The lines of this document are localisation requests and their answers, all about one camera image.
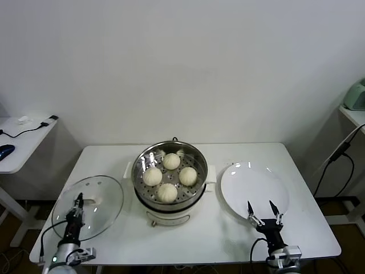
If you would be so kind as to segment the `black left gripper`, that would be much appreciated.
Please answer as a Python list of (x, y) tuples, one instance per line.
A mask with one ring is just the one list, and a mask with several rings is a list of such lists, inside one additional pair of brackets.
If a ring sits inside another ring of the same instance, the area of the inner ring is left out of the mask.
[(73, 210), (66, 215), (67, 225), (63, 235), (64, 240), (79, 240), (80, 231), (84, 226), (83, 206), (84, 199), (81, 192), (74, 202)]

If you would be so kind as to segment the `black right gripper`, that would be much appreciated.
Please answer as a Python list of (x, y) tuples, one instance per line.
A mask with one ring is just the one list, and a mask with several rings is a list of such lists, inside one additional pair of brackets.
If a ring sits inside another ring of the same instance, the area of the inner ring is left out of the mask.
[(279, 212), (279, 209), (271, 200), (269, 203), (275, 219), (261, 220), (256, 217), (252, 205), (248, 202), (248, 221), (256, 228), (257, 232), (264, 234), (268, 247), (285, 247), (286, 244), (281, 236), (283, 214)]

